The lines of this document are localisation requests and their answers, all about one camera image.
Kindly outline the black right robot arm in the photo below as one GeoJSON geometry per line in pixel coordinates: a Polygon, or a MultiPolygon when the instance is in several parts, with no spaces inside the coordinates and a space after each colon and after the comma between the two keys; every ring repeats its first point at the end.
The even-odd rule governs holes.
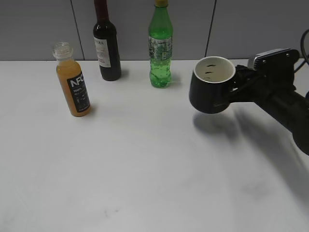
{"type": "Polygon", "coordinates": [[[236,66],[229,103],[254,102],[292,133],[295,144],[309,153],[309,101],[296,92],[295,49],[257,54],[247,66],[236,66]]]}

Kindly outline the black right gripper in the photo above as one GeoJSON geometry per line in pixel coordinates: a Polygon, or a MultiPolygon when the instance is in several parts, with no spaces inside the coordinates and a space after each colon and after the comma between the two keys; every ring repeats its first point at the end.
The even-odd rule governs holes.
{"type": "MultiPolygon", "coordinates": [[[[263,65],[261,70],[257,70],[259,73],[264,75],[266,86],[271,89],[271,92],[289,106],[296,106],[299,100],[294,86],[294,65],[263,65]]],[[[249,81],[252,79],[257,79],[260,77],[260,74],[257,71],[249,69],[243,65],[237,65],[234,79],[235,81],[249,81]]],[[[244,84],[237,90],[228,93],[226,95],[226,101],[228,103],[257,103],[257,89],[258,85],[256,83],[244,84]]]]}

